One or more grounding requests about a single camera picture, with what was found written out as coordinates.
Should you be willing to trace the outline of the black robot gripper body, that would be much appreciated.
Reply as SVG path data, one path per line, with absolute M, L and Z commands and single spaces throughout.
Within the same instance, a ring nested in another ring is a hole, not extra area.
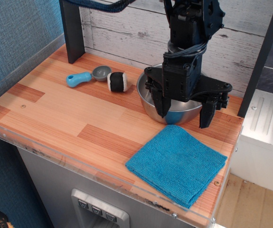
M 203 75 L 201 67 L 201 54 L 192 57 L 187 55 L 175 58 L 164 57 L 162 75 L 159 76 L 157 73 L 147 73 L 147 75 L 162 85 L 161 91 L 165 98 L 182 102 L 193 100 L 200 103 L 214 98 L 217 101 L 217 110 L 226 108 L 228 93 L 232 91 L 232 86 Z

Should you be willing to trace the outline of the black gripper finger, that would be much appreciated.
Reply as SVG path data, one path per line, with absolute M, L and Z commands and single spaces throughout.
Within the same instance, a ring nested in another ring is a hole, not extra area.
M 157 88 L 151 89 L 151 97 L 157 114 L 164 118 L 171 107 L 171 99 L 165 98 L 162 91 Z
M 215 115 L 217 108 L 217 101 L 214 98 L 209 98 L 205 103 L 202 103 L 202 109 L 200 111 L 200 123 L 199 127 L 204 129 L 210 126 L 210 123 Z

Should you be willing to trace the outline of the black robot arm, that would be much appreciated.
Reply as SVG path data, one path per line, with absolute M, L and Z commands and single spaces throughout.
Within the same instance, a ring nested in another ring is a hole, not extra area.
M 148 67 L 145 88 L 150 92 L 157 114 L 165 118 L 173 101 L 202 104 L 200 128 L 207 128 L 216 110 L 226 108 L 229 83 L 202 73 L 202 56 L 212 36 L 224 27 L 217 0 L 166 0 L 170 28 L 168 50 L 161 67 Z

